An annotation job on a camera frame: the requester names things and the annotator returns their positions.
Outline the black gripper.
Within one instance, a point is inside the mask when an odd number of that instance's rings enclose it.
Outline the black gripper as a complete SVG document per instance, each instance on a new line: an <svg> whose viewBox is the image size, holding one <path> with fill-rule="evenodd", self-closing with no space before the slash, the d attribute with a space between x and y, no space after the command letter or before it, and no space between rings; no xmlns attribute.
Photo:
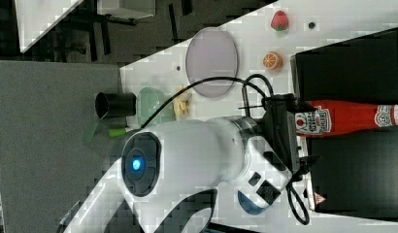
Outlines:
<svg viewBox="0 0 398 233"><path fill-rule="evenodd" d="M292 93L276 94L262 100L267 137L277 157L296 174L300 169L295 114L301 110L300 100Z"/></svg>

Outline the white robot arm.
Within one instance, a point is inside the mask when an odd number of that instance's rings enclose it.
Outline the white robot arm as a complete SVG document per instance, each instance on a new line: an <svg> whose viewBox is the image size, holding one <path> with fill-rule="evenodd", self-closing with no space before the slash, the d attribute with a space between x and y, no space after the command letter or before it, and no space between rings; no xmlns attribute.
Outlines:
<svg viewBox="0 0 398 233"><path fill-rule="evenodd" d="M63 233L104 233L121 204L144 233L202 233L221 183L233 184L246 213L263 213L298 170L294 116L305 105L293 94L261 105L261 118L172 121L131 134Z"/></svg>

